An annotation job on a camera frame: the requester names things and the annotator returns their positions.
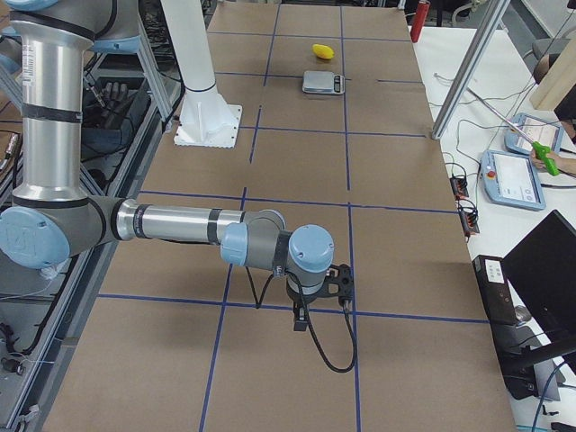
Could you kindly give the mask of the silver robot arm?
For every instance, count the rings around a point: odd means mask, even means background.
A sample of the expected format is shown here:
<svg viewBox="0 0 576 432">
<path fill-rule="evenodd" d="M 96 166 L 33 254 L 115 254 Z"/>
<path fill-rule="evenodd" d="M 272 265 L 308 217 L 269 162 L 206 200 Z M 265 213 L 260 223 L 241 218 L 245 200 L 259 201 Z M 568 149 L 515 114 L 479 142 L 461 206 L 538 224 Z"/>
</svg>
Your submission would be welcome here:
<svg viewBox="0 0 576 432">
<path fill-rule="evenodd" d="M 276 211 L 228 211 L 140 204 L 85 193 L 79 184 L 84 55 L 139 53 L 144 31 L 134 1 L 12 1 L 22 40 L 23 180 L 1 215 L 1 249 L 42 269 L 113 240 L 212 244 L 246 269 L 285 276 L 294 326 L 330 296 L 334 245 L 320 226 L 288 231 Z"/>
</svg>

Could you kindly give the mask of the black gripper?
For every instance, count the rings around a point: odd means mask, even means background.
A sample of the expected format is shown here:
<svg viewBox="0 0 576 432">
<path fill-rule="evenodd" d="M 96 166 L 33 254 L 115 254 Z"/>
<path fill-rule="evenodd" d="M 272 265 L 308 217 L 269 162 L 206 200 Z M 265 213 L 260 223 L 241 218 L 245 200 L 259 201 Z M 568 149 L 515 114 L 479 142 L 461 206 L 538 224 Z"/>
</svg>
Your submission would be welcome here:
<svg viewBox="0 0 576 432">
<path fill-rule="evenodd" d="M 293 302 L 293 330 L 298 332 L 307 330 L 307 318 L 304 309 L 308 309 L 317 299 L 331 297 L 327 277 L 313 285 L 305 285 L 297 274 L 288 274 L 286 291 Z"/>
</svg>

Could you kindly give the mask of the operator hand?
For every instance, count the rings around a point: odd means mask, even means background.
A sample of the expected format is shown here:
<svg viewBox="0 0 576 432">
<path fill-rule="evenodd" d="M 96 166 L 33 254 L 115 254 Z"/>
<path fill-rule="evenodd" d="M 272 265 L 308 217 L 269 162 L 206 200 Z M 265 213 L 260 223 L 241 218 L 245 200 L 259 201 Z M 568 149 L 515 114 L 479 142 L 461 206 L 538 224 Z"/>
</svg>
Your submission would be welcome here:
<svg viewBox="0 0 576 432">
<path fill-rule="evenodd" d="M 534 150 L 531 151 L 530 157 L 531 157 L 531 160 L 532 160 L 532 164 L 533 164 L 537 169 L 546 170 L 545 162 L 538 157 L 538 155 L 536 154 L 536 152 L 535 152 Z M 560 158 L 556 153 L 554 153 L 554 152 L 549 152 L 549 153 L 546 154 L 546 157 L 547 157 L 548 159 L 553 160 L 554 163 L 555 163 L 558 167 L 560 166 L 559 160 L 560 160 L 561 158 Z"/>
</svg>

